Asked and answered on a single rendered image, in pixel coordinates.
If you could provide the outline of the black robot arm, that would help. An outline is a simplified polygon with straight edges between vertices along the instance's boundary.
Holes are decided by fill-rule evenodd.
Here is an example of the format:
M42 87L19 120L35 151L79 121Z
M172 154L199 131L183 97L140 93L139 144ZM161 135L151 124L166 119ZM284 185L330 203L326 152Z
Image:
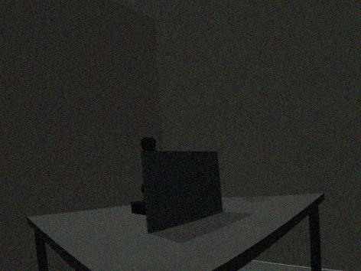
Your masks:
M142 138L141 145L144 151L154 151L155 140L153 138ZM141 192L144 193L143 183L141 183Z

